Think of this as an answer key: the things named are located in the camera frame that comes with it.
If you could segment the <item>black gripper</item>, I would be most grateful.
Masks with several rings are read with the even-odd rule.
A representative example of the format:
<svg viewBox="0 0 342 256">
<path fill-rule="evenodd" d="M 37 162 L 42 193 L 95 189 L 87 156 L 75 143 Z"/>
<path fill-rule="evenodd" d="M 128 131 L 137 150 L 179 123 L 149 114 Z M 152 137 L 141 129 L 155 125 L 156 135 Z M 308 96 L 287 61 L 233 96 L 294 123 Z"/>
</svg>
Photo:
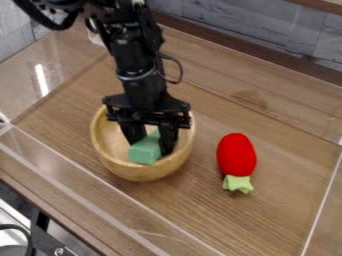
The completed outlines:
<svg viewBox="0 0 342 256">
<path fill-rule="evenodd" d="M 177 129 L 191 128 L 191 106 L 171 96 L 167 82 L 156 71 L 119 72 L 117 78 L 124 92 L 101 99 L 107 119 L 119 123 L 131 145 L 147 136 L 144 125 L 159 125 L 159 146 L 161 155 L 167 156 L 177 141 Z"/>
</svg>

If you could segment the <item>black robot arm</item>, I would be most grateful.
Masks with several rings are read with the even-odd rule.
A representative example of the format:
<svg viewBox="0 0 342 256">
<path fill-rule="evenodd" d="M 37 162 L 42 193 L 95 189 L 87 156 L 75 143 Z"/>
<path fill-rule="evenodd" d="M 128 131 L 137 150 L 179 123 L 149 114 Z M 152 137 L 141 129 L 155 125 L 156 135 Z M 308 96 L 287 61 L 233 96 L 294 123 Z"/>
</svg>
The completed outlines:
<svg viewBox="0 0 342 256">
<path fill-rule="evenodd" d="M 69 29 L 83 19 L 113 57 L 124 92 L 103 98 L 107 119 L 119 124 L 133 144 L 147 136 L 145 127 L 159 130 L 159 147 L 169 155 L 179 130 L 191 127 L 191 105 L 167 91 L 160 52 L 164 43 L 147 0 L 12 0 L 40 25 L 53 31 Z"/>
</svg>

